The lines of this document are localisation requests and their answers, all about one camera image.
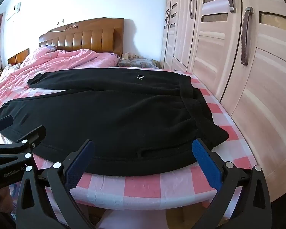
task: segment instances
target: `wooden headboard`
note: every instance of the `wooden headboard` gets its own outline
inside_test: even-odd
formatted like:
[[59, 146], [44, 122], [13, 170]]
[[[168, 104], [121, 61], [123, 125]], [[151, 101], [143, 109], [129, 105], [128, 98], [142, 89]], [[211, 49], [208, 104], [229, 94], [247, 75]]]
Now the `wooden headboard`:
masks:
[[11, 58], [8, 59], [8, 64], [10, 65], [15, 65], [22, 63], [25, 58], [30, 54], [30, 49], [27, 48], [26, 50], [16, 54], [15, 56], [12, 56]]
[[76, 51], [90, 49], [97, 53], [123, 53], [124, 19], [96, 18], [71, 23], [50, 30], [39, 38], [39, 46]]

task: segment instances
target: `wardrobe door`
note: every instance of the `wardrobe door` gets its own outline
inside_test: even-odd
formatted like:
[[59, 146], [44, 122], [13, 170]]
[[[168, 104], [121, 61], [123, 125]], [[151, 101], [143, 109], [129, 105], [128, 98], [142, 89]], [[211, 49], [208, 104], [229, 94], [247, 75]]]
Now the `wardrobe door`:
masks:
[[166, 0], [162, 50], [161, 50], [161, 59], [160, 59], [160, 65], [162, 68], [164, 67], [164, 59], [165, 59], [166, 46], [167, 46], [168, 15], [169, 15], [169, 11], [170, 11], [170, 2], [171, 2], [171, 0]]
[[186, 72], [186, 67], [175, 57], [173, 57], [172, 71], [183, 71]]
[[220, 100], [238, 48], [242, 0], [198, 0], [197, 4], [199, 24], [188, 71]]
[[179, 3], [174, 57], [187, 67], [196, 21], [197, 0], [179, 0]]
[[171, 6], [168, 15], [169, 19], [168, 19], [167, 46], [166, 46], [166, 54], [164, 60], [165, 70], [171, 70], [172, 67], [175, 41], [176, 41], [178, 13], [179, 13], [178, 0], [171, 0]]
[[274, 201], [286, 193], [286, 4], [244, 0], [244, 6], [242, 45], [221, 103], [262, 167]]

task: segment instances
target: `pillow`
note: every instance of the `pillow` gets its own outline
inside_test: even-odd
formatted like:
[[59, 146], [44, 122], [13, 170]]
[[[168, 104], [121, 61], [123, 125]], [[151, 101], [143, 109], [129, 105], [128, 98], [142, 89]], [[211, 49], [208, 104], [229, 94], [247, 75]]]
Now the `pillow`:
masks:
[[30, 53], [25, 60], [21, 64], [21, 68], [28, 65], [28, 63], [31, 63], [33, 59], [38, 59], [44, 54], [47, 54], [49, 52], [55, 52], [57, 50], [57, 46], [42, 46], [36, 49], [33, 53]]
[[20, 63], [19, 64], [15, 64], [15, 65], [7, 65], [1, 75], [0, 75], [0, 80], [4, 79], [5, 77], [7, 77], [10, 73], [13, 73], [15, 70], [18, 70], [20, 68]]

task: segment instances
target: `pink duvet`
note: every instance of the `pink duvet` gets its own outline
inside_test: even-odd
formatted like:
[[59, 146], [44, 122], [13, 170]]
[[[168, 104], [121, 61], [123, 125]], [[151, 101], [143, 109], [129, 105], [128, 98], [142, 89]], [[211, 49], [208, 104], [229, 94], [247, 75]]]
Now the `pink duvet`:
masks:
[[113, 53], [96, 53], [88, 49], [74, 52], [57, 50], [49, 52], [47, 47], [37, 49], [21, 64], [21, 68], [0, 80], [0, 107], [9, 100], [42, 95], [39, 89], [29, 88], [27, 81], [38, 73], [63, 69], [115, 67], [119, 57]]

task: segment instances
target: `black pants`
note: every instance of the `black pants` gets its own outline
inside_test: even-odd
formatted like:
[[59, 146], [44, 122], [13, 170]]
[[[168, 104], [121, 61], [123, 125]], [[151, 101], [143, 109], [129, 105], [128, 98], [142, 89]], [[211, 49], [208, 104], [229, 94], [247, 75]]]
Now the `black pants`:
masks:
[[216, 126], [190, 77], [137, 69], [75, 69], [38, 74], [31, 88], [66, 90], [15, 99], [0, 109], [14, 124], [2, 135], [16, 141], [43, 125], [46, 138], [34, 153], [62, 161], [86, 139], [95, 157], [87, 172], [140, 176], [172, 171], [194, 163], [193, 140], [209, 149], [228, 139]]

